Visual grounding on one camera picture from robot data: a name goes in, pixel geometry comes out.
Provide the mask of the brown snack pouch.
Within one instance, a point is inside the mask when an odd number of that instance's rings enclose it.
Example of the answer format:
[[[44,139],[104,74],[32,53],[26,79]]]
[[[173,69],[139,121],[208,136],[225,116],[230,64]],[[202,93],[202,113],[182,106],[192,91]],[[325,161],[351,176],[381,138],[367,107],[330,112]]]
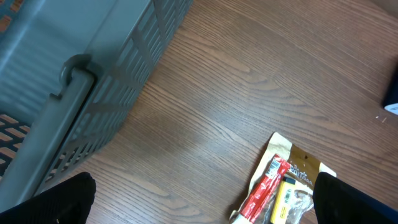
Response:
[[[245,197],[240,207],[231,213],[229,218],[230,223],[251,224],[245,221],[244,217],[239,214],[240,209],[243,208],[246,199],[260,181],[262,175],[267,172],[275,154],[290,164],[290,169],[285,173],[283,178],[290,177],[296,181],[295,190],[290,201],[291,209],[287,216],[286,223],[299,223],[303,214],[313,208],[312,195],[314,184],[320,172],[326,172],[336,177],[336,172],[324,165],[324,163],[320,162],[316,157],[297,147],[279,133],[273,133],[250,179],[248,195]],[[254,223],[270,223],[279,185]]]

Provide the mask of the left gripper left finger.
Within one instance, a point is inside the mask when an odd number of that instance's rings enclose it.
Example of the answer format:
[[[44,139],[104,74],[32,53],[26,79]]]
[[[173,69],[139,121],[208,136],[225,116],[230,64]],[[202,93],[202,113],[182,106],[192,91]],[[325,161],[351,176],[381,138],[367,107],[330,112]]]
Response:
[[[1,224],[85,224],[95,192],[95,179],[81,172],[2,212]]]

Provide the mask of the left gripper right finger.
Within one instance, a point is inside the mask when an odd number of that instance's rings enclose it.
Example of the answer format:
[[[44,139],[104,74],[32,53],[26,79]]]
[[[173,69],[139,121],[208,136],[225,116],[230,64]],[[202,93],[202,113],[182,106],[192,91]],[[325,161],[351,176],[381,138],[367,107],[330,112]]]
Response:
[[[318,174],[313,202],[318,224],[397,223],[397,210],[326,172]]]

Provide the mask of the yellow black item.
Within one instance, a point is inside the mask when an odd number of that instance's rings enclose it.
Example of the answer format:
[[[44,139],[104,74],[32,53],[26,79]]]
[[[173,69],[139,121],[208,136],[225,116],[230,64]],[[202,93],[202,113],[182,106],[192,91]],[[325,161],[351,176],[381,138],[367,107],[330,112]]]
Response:
[[[290,177],[284,177],[279,185],[274,208],[272,211],[271,224],[285,224],[291,209],[291,197],[295,190],[296,181]]]

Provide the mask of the red item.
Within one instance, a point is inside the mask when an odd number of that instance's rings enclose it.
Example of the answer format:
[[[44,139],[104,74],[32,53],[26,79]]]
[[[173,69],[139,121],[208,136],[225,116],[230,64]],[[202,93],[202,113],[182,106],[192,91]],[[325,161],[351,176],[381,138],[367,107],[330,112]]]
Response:
[[[280,184],[290,164],[277,154],[271,160],[270,166],[260,181],[251,191],[239,214],[249,223],[254,223],[270,197]]]

